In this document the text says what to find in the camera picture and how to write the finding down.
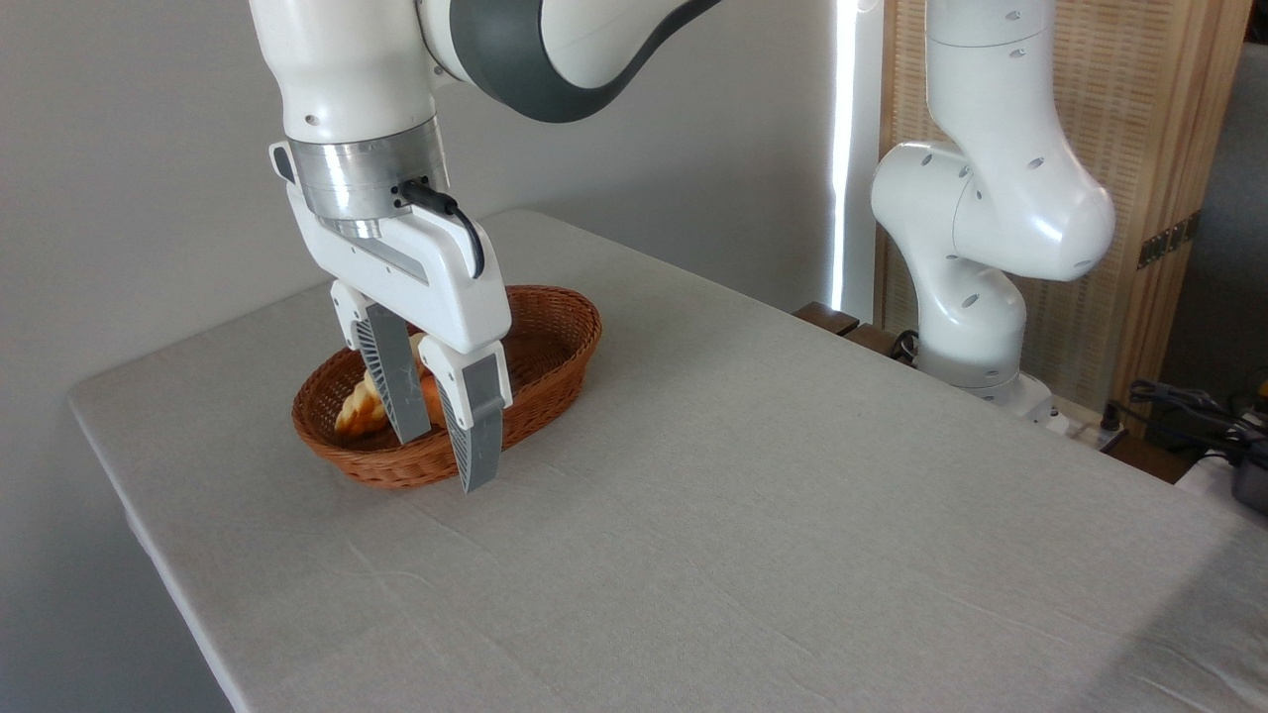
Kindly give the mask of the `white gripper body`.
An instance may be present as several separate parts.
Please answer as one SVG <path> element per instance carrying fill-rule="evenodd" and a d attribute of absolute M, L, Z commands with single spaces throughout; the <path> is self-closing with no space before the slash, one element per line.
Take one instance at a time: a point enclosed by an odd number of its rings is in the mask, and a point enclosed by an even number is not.
<path fill-rule="evenodd" d="M 506 287 L 484 230 L 476 231 L 484 268 L 474 277 L 470 231 L 451 218 L 412 207 L 372 221 L 368 239 L 347 239 L 308 209 L 297 185 L 287 194 L 306 247 L 336 279 L 331 297 L 354 351 L 361 348 L 354 325 L 368 318 L 372 304 L 462 354 L 476 354 L 510 330 Z"/>

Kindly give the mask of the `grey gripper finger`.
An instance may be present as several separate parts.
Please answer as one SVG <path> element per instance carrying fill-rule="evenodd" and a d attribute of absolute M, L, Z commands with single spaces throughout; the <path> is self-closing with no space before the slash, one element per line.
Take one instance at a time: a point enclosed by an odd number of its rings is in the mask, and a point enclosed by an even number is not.
<path fill-rule="evenodd" d="M 430 433 L 406 321 L 345 280 L 333 280 L 330 294 L 346 348 L 361 353 L 399 444 Z"/>
<path fill-rule="evenodd" d="M 495 480 L 503 450 L 503 410 L 512 403 L 503 344 L 463 354 L 424 337 L 420 356 L 436 379 L 462 488 L 470 494 Z"/>

